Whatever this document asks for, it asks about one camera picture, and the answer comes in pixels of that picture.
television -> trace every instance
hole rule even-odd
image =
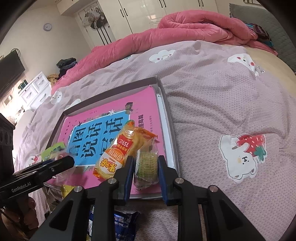
[[[0,98],[15,84],[25,71],[16,50],[0,60]]]

bedspread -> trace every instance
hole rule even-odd
[[[67,106],[156,75],[172,113],[180,176],[217,185],[267,241],[279,240],[296,213],[296,101],[242,46],[200,40],[159,46],[60,88],[34,112],[16,169],[45,150]],[[136,240],[177,239],[176,207],[133,201],[126,209],[142,213]]]
[[[186,40],[204,40],[219,44],[243,45],[263,49],[277,55],[267,45],[256,41],[258,35],[241,20],[203,10],[188,10],[169,14],[162,18],[158,28],[131,34],[106,46],[98,46],[92,53],[68,70],[52,88],[52,94],[60,87],[68,86],[84,76],[104,68],[131,54],[141,53],[153,47]]]

white bear print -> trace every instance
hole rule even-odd
[[[66,109],[69,109],[69,108],[71,108],[72,106],[74,106],[74,105],[80,103],[80,102],[81,102],[81,99],[76,99],[76,100],[74,100],[72,104],[69,104],[69,105],[66,106],[66,108],[64,109],[64,111],[65,111]]]
[[[239,53],[239,54],[235,54],[233,56],[230,56],[227,59],[227,62],[229,63],[241,63],[244,66],[246,66],[249,70],[251,70],[255,76],[258,76],[258,72],[256,71],[256,67],[255,67],[255,63],[252,60],[251,56],[246,54],[246,53]]]
[[[237,146],[238,137],[223,135],[220,139],[219,149],[226,162],[228,177],[237,183],[246,177],[253,178],[257,172],[257,162],[253,156],[244,152],[249,147],[248,143]]]
[[[151,62],[154,62],[154,63],[157,63],[163,59],[166,59],[170,56],[172,56],[174,53],[175,53],[176,50],[172,49],[170,51],[167,51],[167,50],[161,50],[159,51],[157,54],[154,54],[152,55],[150,58],[149,58],[149,61]]]
[[[59,103],[61,101],[61,99],[62,99],[62,93],[60,91],[56,91],[53,94],[53,96],[52,96],[52,98],[50,100],[50,103],[52,103],[52,104]]]

gray quilted headboard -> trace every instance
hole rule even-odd
[[[233,17],[247,23],[260,25],[269,33],[269,36],[278,52],[278,57],[296,72],[296,48],[276,18],[267,10],[229,4]]]

ceiling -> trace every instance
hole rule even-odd
[[[31,7],[28,8],[28,10],[33,10],[36,8],[41,8],[41,7],[47,7],[50,5],[56,5],[58,2],[61,0],[37,0],[36,2],[33,3]]]

